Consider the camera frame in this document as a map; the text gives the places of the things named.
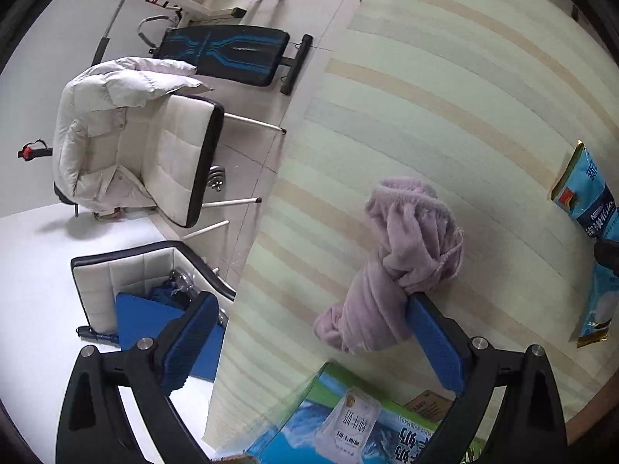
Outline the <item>chrome dumbbell under chair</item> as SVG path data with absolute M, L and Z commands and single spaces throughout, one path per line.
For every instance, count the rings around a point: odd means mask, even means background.
M 207 187 L 221 192 L 226 186 L 226 169 L 221 165 L 212 165 L 208 173 Z

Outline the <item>white chair left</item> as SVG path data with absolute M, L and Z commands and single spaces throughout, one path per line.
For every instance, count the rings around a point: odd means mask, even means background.
M 115 300 L 122 292 L 145 297 L 161 285 L 171 271 L 187 275 L 193 286 L 217 297 L 223 312 L 229 312 L 236 291 L 180 241 L 159 241 L 105 254 L 77 257 L 70 261 L 72 279 L 87 324 L 78 327 L 78 337 L 116 345 L 118 320 Z

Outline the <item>purple fuzzy cloth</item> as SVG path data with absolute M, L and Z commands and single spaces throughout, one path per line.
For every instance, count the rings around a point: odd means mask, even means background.
M 409 340 L 407 297 L 454 278 L 464 259 L 462 229 L 423 180 L 383 179 L 371 192 L 365 214 L 376 248 L 345 299 L 314 322 L 323 343 L 349 354 L 383 351 Z

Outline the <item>white puffer jacket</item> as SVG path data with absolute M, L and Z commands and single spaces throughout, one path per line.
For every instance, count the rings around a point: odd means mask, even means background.
M 78 74 L 61 93 L 53 133 L 58 195 L 96 214 L 154 207 L 140 182 L 148 118 L 159 99 L 208 87 L 185 61 L 126 56 Z

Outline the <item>blue Nestle milk powder bag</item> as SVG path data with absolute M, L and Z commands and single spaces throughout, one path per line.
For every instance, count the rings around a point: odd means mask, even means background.
M 551 200 L 594 241 L 592 284 L 579 348 L 600 343 L 618 308 L 618 202 L 584 142 L 578 142 L 550 193 Z

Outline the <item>black blue weight bench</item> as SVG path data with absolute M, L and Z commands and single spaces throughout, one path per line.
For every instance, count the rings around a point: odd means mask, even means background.
M 159 43 L 150 40 L 143 27 L 170 18 L 151 16 L 137 25 L 137 35 L 150 47 L 155 59 L 185 61 L 203 77 L 221 78 L 254 87 L 268 87 L 280 67 L 287 69 L 280 92 L 289 96 L 297 83 L 314 37 L 305 35 L 296 56 L 284 53 L 291 36 L 281 29 L 240 24 L 172 26 Z

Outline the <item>striped tablecloth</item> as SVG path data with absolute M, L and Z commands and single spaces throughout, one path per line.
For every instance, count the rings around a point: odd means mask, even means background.
M 576 143 L 618 184 L 618 68 L 548 0 L 362 0 L 289 130 L 246 259 L 210 403 L 218 452 L 330 360 L 408 402 L 441 385 L 415 341 L 348 355 L 315 337 L 373 250 L 364 205 L 388 177 L 428 182 L 464 261 L 432 294 L 497 348 L 539 344 L 573 417 L 618 368 L 618 337 L 578 347 L 591 240 L 550 198 Z

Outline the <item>white chair with jacket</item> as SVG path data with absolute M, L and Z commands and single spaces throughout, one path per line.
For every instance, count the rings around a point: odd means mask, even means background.
M 140 182 L 155 206 L 181 229 L 191 229 L 208 207 L 203 199 L 221 131 L 227 121 L 244 123 L 246 118 L 229 113 L 224 106 L 205 99 L 208 92 L 178 92 L 159 99 L 142 112 L 148 118 Z M 113 216 L 122 210 L 117 208 Z

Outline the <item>cardboard box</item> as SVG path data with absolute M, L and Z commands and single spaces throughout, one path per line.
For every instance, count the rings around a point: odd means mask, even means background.
M 438 428 L 337 362 L 302 373 L 230 357 L 203 440 L 221 461 L 415 463 Z

